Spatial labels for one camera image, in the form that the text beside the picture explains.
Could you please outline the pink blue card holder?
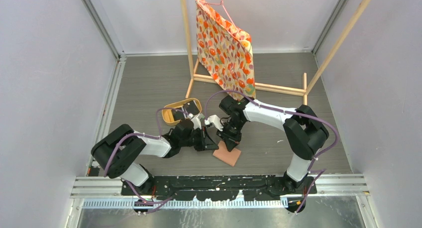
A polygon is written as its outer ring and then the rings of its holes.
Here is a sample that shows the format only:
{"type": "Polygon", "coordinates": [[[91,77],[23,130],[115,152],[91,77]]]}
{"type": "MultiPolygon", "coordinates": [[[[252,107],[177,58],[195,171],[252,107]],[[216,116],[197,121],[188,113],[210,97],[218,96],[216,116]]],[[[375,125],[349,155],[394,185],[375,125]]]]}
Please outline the pink blue card holder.
{"type": "Polygon", "coordinates": [[[228,151],[225,142],[220,141],[218,143],[218,149],[215,150],[212,155],[229,166],[234,167],[241,155],[241,151],[237,148],[234,148],[232,151],[228,151]]]}

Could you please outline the yellow oval card tray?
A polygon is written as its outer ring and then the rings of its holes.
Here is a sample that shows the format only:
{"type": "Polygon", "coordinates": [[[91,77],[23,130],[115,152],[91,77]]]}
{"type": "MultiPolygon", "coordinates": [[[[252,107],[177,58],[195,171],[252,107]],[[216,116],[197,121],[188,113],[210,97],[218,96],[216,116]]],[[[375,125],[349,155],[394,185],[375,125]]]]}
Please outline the yellow oval card tray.
{"type": "Polygon", "coordinates": [[[188,117],[188,114],[184,108],[183,108],[183,104],[188,102],[188,101],[196,101],[196,104],[200,110],[200,113],[202,112],[202,105],[200,103],[200,101],[196,98],[189,98],[189,99],[185,99],[179,102],[175,102],[169,105],[166,105],[165,107],[167,109],[162,110],[162,118],[163,121],[169,125],[169,126],[174,126],[176,124],[179,123],[180,120],[185,119],[188,117]]]}

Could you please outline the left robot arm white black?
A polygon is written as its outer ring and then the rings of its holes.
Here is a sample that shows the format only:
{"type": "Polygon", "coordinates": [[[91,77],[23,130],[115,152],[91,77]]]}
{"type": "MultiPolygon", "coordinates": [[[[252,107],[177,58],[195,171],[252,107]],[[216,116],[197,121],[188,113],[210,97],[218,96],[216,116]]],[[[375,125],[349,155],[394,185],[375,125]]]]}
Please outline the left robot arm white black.
{"type": "Polygon", "coordinates": [[[147,195],[152,191],[154,179],[144,166],[135,162],[137,157],[171,158],[183,147],[192,147],[195,151],[218,149],[206,127],[183,119],[160,137],[136,132],[128,124],[123,124],[95,144],[91,155],[106,176],[122,178],[130,182],[139,194],[147,195]]]}

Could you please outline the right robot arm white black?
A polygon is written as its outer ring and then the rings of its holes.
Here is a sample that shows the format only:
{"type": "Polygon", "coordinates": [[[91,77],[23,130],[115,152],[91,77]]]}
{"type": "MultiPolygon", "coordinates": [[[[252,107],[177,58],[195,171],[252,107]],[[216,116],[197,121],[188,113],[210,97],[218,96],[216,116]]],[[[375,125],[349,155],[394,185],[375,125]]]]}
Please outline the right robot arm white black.
{"type": "Polygon", "coordinates": [[[263,123],[283,131],[293,151],[291,163],[280,179],[283,191],[294,194],[304,187],[312,159],[329,138],[328,130],[309,106],[282,108],[247,98],[236,101],[228,95],[221,100],[219,108],[228,115],[228,120],[217,127],[217,135],[229,152],[240,144],[241,129],[247,122],[263,123]]]}

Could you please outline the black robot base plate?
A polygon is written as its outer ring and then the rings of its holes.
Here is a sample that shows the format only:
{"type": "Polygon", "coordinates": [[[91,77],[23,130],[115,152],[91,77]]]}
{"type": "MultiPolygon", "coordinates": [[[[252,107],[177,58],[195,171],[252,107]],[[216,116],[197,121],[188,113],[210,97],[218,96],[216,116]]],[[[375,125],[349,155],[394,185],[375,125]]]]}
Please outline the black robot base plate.
{"type": "Polygon", "coordinates": [[[143,198],[152,195],[158,200],[171,197],[176,201],[233,201],[239,195],[245,201],[272,201],[282,195],[316,194],[317,189],[311,184],[313,180],[306,177],[296,188],[288,185],[282,176],[275,175],[155,176],[140,187],[130,188],[124,182],[121,193],[124,196],[139,194],[143,198]]]}

